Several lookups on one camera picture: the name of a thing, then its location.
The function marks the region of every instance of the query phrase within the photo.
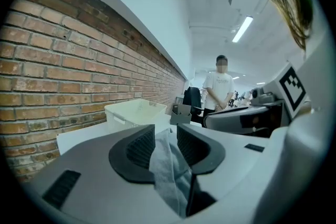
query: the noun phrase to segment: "gray box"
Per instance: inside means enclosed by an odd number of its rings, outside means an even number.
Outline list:
[[[190,124],[191,106],[186,104],[173,104],[172,115],[170,118],[170,124],[177,125],[178,123]]]

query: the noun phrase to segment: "white laundry basket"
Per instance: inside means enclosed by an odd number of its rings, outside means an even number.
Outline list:
[[[154,124],[166,108],[166,105],[144,99],[107,105],[105,113],[108,130],[115,133],[139,125]]]

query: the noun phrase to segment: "fluorescent light tube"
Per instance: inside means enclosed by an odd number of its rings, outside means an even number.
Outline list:
[[[250,16],[246,16],[243,24],[241,25],[240,29],[238,30],[236,36],[234,37],[234,39],[232,40],[232,42],[237,43],[240,38],[242,37],[242,35],[245,33],[246,29],[249,27],[249,25],[252,23],[253,18]]]

